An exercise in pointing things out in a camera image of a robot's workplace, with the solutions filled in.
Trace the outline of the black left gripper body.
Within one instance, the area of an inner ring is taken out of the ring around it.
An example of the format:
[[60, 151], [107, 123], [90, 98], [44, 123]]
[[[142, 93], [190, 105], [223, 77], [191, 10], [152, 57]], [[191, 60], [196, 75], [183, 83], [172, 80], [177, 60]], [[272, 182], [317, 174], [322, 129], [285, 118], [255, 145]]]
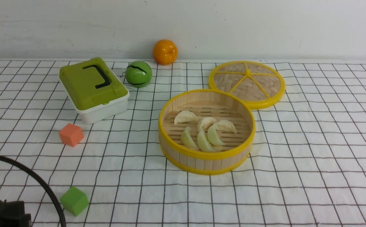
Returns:
[[31, 215], [25, 212], [24, 201], [0, 200], [0, 227], [31, 226]]

